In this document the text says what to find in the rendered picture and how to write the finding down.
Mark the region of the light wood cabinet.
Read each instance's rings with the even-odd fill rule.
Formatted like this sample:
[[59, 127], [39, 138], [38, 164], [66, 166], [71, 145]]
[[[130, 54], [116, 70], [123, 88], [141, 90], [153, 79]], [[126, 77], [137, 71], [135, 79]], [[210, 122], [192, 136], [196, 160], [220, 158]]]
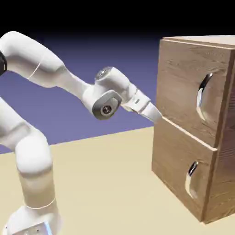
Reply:
[[[196, 44], [224, 46], [235, 49], [234, 35], [174, 36], [162, 39], [189, 41]], [[197, 141], [210, 146], [171, 120], [167, 120]], [[205, 223], [210, 223], [235, 213], [235, 59], [220, 140], [218, 146], [212, 148], [217, 149], [217, 155], [213, 164], [202, 218], [202, 222]]]

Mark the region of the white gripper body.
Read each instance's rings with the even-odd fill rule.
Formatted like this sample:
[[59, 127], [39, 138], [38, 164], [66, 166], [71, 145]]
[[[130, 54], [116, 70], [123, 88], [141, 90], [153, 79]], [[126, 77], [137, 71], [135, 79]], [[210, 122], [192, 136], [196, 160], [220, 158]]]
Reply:
[[151, 102], [149, 102], [146, 107], [141, 112], [139, 112], [139, 114], [153, 123], [157, 123], [160, 119], [162, 119], [161, 112]]

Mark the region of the large wooden cabinet door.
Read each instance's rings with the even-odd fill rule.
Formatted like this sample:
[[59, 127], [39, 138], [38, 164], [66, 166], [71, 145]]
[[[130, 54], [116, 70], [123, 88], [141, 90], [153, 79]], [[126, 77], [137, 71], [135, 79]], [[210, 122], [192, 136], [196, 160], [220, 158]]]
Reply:
[[[159, 44], [157, 107], [167, 119], [212, 147], [217, 147], [229, 94], [235, 49], [162, 39]], [[196, 96], [205, 76], [213, 73], [202, 95], [203, 121]]]

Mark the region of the small wooden cabinet door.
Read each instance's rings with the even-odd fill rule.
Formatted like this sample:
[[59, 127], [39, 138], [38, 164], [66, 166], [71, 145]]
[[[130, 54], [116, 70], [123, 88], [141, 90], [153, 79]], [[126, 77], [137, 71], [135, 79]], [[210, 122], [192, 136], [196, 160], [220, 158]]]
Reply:
[[[216, 155], [217, 149], [197, 141], [165, 118], [154, 127], [152, 171], [199, 221], [203, 218]], [[196, 199], [185, 190], [186, 174], [194, 161], [199, 164], [190, 187], [196, 192]]]

